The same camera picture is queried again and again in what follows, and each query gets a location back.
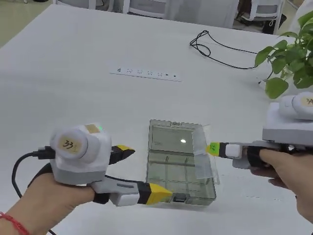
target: green tape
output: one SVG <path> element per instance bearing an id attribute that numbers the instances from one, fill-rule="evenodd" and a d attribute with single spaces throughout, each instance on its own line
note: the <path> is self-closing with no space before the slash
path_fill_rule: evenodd
<path id="1" fill-rule="evenodd" d="M 211 142 L 207 147 L 206 151 L 212 156 L 218 156 L 220 153 L 220 143 L 219 142 Z"/>

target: black cable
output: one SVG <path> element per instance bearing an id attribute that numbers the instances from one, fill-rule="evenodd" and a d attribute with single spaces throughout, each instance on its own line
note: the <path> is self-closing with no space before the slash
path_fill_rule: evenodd
<path id="1" fill-rule="evenodd" d="M 12 185 L 13 185 L 13 188 L 15 189 L 16 193 L 18 194 L 19 198 L 22 197 L 22 194 L 21 194 L 21 191 L 18 187 L 18 185 L 16 184 L 16 172 L 18 170 L 18 167 L 20 165 L 20 163 L 25 160 L 26 158 L 28 157 L 33 157 L 36 155 L 37 152 L 32 152 L 32 153 L 27 153 L 23 156 L 21 156 L 14 164 L 14 167 L 13 167 L 13 170 L 12 170 Z M 49 233 L 51 233 L 52 235 L 56 235 L 55 232 L 53 232 L 52 230 L 49 230 Z"/>
<path id="2" fill-rule="evenodd" d="M 222 64 L 222 65 L 226 65 L 226 66 L 229 66 L 229 67 L 234 68 L 234 69 L 250 70 L 250 69 L 255 69 L 255 68 L 257 67 L 257 66 L 253 66 L 253 67 L 242 68 L 242 67 L 230 65 L 230 64 L 224 63 L 224 62 L 222 62 L 222 61 L 220 61 L 220 60 L 214 59 L 213 57 L 211 57 L 211 53 L 212 53 L 212 52 L 211 52 L 210 48 L 208 48 L 207 46 L 205 46 L 205 45 L 203 45 L 203 44 L 199 44 L 199 43 L 198 43 L 198 39 L 201 38 L 201 37 L 203 37 L 203 36 L 205 36 L 205 35 L 208 35 L 215 43 L 217 43 L 217 44 L 219 44 L 219 45 L 221 45 L 221 46 L 223 46 L 223 47 L 226 47 L 226 48 L 228 48 L 228 49 L 237 50 L 237 51 L 242 51 L 242 52 L 247 52 L 247 53 L 251 53 L 251 54 L 257 54 L 256 52 L 252 52 L 252 51 L 248 51 L 248 50 L 243 50 L 243 49 L 237 49 L 237 48 L 229 47 L 229 46 L 226 46 L 226 45 L 224 45 L 224 44 L 222 44 L 222 43 L 219 43 L 219 42 L 217 42 L 214 38 L 212 38 L 212 36 L 210 35 L 209 31 L 204 30 L 204 31 L 202 31 L 201 33 L 199 33 L 198 36 L 197 36 L 194 40 L 192 40 L 192 41 L 190 42 L 190 46 L 192 46 L 194 49 L 196 49 L 198 52 L 200 52 L 201 55 L 203 55 L 203 56 L 205 56 L 205 57 L 207 57 L 207 58 L 209 58 L 209 59 L 211 59 L 211 60 L 214 60 L 214 61 L 216 61 L 216 62 L 218 62 L 218 63 L 220 63 L 220 64 Z M 209 53 L 208 53 L 208 54 L 205 54 L 203 51 L 201 51 L 201 50 L 199 49 L 199 46 L 206 48 L 206 49 L 209 51 Z"/>

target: table surface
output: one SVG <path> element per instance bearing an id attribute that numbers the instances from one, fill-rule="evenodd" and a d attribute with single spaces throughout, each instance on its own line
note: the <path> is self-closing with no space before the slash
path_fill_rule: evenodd
<path id="1" fill-rule="evenodd" d="M 113 144 L 136 153 L 108 174 L 144 180 L 150 119 L 211 124 L 215 141 L 262 137 L 269 100 L 257 85 L 268 65 L 236 70 L 200 56 L 189 42 L 202 30 L 219 42 L 259 51 L 275 36 L 52 5 L 0 49 L 0 208 L 17 201 L 10 175 L 24 153 L 48 144 L 55 127 L 99 121 Z M 212 56 L 253 66 L 252 54 L 201 40 Z M 116 66 L 179 73 L 182 82 L 109 74 Z M 24 190 L 45 164 L 23 162 Z M 265 178 L 217 159 L 221 184 L 207 208 L 111 203 L 83 205 L 55 228 L 58 234 L 311 234 L 294 195 Z"/>

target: outlet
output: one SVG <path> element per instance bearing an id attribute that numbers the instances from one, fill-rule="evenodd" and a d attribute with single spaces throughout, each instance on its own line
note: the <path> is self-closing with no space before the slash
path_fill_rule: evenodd
<path id="1" fill-rule="evenodd" d="M 144 69 L 133 69 L 128 67 L 118 67 L 114 69 L 111 74 L 119 74 L 126 76 L 135 76 L 135 77 L 146 77 L 160 80 L 168 80 L 168 81 L 176 81 L 180 82 L 180 78 L 177 74 L 152 71 L 152 70 L 144 70 Z"/>

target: hand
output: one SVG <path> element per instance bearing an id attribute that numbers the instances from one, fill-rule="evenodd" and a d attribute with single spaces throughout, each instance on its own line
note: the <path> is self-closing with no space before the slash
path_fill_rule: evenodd
<path id="1" fill-rule="evenodd" d="M 53 174 L 48 173 L 36 178 L 7 214 L 25 226 L 31 235 L 46 234 L 76 206 L 93 198 L 92 188 L 59 184 Z"/>
<path id="2" fill-rule="evenodd" d="M 313 155 L 293 156 L 264 149 L 260 157 L 275 170 L 251 170 L 252 174 L 271 177 L 271 184 L 293 191 L 298 212 L 313 223 Z"/>

